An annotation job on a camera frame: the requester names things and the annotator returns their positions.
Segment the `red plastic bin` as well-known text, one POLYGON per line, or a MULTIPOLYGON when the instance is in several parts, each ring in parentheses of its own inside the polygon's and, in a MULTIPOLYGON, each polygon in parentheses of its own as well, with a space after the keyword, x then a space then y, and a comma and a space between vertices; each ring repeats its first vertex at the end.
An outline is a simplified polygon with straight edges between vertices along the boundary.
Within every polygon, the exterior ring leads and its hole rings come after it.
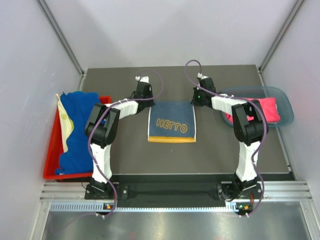
MULTIPOLYGON (((110 96, 98 96, 100 103, 110 104, 112 98, 110 96)), ((60 155, 64 153, 62 145, 62 134, 61 134, 61 125, 58 113, 58 106, 55 114, 55 119, 53 123, 53 128, 51 131, 49 147, 47 150, 43 178, 46 180, 64 180, 64 179, 76 179, 76 178, 86 178, 91 177, 92 172, 87 173, 77 173, 77 174, 65 174, 65 175, 56 175, 55 170, 59 167, 59 158, 60 155)))

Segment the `yellow hello towel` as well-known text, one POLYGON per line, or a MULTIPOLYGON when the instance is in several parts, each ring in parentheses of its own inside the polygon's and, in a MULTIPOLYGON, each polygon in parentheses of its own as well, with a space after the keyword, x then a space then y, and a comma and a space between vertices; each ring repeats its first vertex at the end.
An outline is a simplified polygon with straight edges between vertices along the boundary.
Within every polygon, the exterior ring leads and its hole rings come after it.
POLYGON ((195 143, 194 106, 188 101, 158 101, 149 109, 147 140, 150 143, 195 143))

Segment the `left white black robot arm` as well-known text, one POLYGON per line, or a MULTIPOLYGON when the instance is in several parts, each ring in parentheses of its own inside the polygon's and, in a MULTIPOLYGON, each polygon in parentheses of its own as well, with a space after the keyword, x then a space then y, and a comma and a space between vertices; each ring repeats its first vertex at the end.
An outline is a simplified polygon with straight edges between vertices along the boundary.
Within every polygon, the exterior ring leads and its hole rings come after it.
POLYGON ((137 81, 136 90, 130 98, 113 104, 96 103, 85 125, 84 133, 90 138, 94 157, 90 185, 102 198, 109 198, 114 187, 108 180, 112 177, 110 151, 116 138, 119 120, 140 113, 155 105, 152 86, 147 76, 137 81))

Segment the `aluminium frame post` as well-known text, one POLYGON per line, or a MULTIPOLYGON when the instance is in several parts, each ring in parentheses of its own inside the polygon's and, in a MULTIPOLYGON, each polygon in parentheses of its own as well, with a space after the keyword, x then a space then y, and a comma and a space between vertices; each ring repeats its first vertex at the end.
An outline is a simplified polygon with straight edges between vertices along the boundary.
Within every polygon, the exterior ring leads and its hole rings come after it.
POLYGON ((63 31, 61 30, 58 22, 56 21, 52 11, 50 10, 48 4, 45 0, 36 0, 37 4, 39 5, 41 11, 45 15, 45 18, 47 19, 49 25, 51 26, 53 32, 55 33, 58 41, 60 42, 62 48, 64 49, 65 53, 69 57, 71 63, 73 64, 76 71, 79 73, 79 75, 82 77, 85 74, 85 71, 81 67, 79 61, 77 60, 77 57, 75 56, 72 48, 70 47, 63 31))
POLYGON ((263 58, 262 63, 257 68, 259 74, 261 74, 265 70, 265 68, 268 66, 270 60, 272 59, 276 50, 282 43, 282 40, 285 38, 289 28, 291 27, 292 23, 294 22, 295 18, 299 14, 305 2, 306 2, 305 0, 296 0, 294 2, 293 7, 291 8, 288 16, 285 18, 284 23, 282 24, 278 34, 276 35, 274 41, 271 44, 271 47, 269 48, 265 57, 263 58))

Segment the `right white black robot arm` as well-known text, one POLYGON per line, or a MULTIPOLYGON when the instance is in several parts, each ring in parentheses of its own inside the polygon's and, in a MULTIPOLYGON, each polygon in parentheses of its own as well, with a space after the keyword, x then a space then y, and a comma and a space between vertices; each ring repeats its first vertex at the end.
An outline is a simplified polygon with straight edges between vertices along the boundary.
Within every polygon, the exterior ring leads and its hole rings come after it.
POLYGON ((269 131, 262 106, 257 99, 216 93, 213 79, 201 73, 197 74, 197 80, 191 104, 232 116, 233 132, 239 141, 233 192, 237 197, 245 198, 257 184, 259 148, 269 131))

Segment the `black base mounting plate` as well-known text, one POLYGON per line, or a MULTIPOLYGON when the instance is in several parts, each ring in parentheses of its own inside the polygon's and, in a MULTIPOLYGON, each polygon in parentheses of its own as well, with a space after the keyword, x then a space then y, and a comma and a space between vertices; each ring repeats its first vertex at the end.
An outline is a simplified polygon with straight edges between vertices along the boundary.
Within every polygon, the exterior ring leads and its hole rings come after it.
POLYGON ((86 186, 86 200, 113 200, 119 205, 171 205, 200 203, 209 205, 234 199, 255 199, 261 196, 259 183, 244 189, 235 182, 120 182, 90 183, 86 186))

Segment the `aluminium extrusion rail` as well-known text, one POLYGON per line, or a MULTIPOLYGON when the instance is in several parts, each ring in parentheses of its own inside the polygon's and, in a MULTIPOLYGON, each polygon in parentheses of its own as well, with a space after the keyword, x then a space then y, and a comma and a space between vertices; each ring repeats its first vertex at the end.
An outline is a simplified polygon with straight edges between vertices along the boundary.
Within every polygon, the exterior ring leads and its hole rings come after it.
MULTIPOLYGON (((85 189, 80 182, 46 182, 40 194, 42 202, 76 202, 85 199, 85 189)), ((305 181, 266 181, 264 201, 310 202, 313 200, 305 181)))

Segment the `right aluminium frame post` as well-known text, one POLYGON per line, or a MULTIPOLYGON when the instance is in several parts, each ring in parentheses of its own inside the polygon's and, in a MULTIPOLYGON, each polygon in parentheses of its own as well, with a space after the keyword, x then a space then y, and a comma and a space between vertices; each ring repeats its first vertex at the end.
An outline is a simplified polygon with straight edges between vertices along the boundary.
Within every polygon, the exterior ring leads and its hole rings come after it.
POLYGON ((296 0, 294 2, 293 7, 291 8, 288 16, 285 18, 284 23, 282 24, 278 34, 276 35, 274 41, 271 44, 271 47, 269 48, 265 57, 263 58, 262 63, 257 68, 259 74, 261 74, 265 70, 265 68, 268 66, 270 60, 272 59, 276 50, 282 43, 282 40, 285 38, 289 28, 291 27, 292 23, 294 22, 295 18, 299 14, 305 2, 306 2, 305 0, 296 0))

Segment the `blue terry towel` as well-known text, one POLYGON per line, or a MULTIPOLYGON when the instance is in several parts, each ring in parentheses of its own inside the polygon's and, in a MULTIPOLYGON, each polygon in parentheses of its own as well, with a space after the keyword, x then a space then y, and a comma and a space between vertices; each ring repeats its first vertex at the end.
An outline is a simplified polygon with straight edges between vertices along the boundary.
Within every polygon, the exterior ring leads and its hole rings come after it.
POLYGON ((55 174, 70 175, 90 173, 93 171, 93 160, 88 151, 88 137, 85 126, 96 103, 100 103, 96 92, 70 92, 60 95, 61 102, 74 124, 74 129, 66 143, 68 151, 59 157, 59 167, 55 174))

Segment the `pink towel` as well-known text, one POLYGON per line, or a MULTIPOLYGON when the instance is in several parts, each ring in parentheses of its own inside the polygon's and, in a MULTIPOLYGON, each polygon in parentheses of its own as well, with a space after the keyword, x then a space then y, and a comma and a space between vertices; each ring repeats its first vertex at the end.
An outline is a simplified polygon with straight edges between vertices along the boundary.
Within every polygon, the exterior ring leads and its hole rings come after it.
POLYGON ((247 98, 246 100, 259 101, 268 124, 278 124, 280 122, 281 117, 278 114, 276 99, 274 97, 247 98))

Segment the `cream patterned towel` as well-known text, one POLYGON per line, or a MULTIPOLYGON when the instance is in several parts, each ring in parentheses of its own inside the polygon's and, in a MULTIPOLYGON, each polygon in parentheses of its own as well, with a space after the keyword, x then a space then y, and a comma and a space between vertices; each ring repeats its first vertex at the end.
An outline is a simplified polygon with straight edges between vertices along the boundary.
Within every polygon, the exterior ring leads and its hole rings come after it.
POLYGON ((57 109, 58 116, 60 121, 60 129, 61 129, 61 140, 62 140, 62 148, 63 152, 66 153, 68 151, 67 139, 70 137, 71 133, 74 130, 74 123, 69 117, 65 107, 62 104, 61 96, 56 94, 57 97, 57 109))

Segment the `left aluminium frame post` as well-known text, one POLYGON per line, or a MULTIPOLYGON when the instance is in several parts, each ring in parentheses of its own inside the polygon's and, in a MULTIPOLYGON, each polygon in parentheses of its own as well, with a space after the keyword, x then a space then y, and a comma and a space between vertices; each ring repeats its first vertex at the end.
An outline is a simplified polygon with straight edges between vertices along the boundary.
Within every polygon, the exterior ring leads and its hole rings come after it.
POLYGON ((85 74, 85 71, 81 67, 79 61, 77 60, 77 57, 75 56, 72 48, 70 47, 63 31, 61 30, 58 22, 56 21, 52 11, 50 10, 48 4, 45 0, 36 0, 37 4, 39 5, 41 11, 45 15, 45 18, 47 19, 49 25, 51 26, 53 32, 55 33, 58 41, 60 42, 62 48, 64 49, 65 53, 69 57, 71 63, 73 64, 76 71, 79 73, 79 75, 82 77, 85 74))

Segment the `translucent blue plastic container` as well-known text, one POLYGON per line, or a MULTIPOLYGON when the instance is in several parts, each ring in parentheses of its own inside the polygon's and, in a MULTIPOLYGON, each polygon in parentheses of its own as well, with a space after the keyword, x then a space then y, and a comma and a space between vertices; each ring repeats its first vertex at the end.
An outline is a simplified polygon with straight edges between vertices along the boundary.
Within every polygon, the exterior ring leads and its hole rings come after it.
POLYGON ((222 93, 249 100, 259 100, 270 128, 285 127, 294 120, 291 103, 287 95, 279 88, 271 86, 229 87, 222 93))

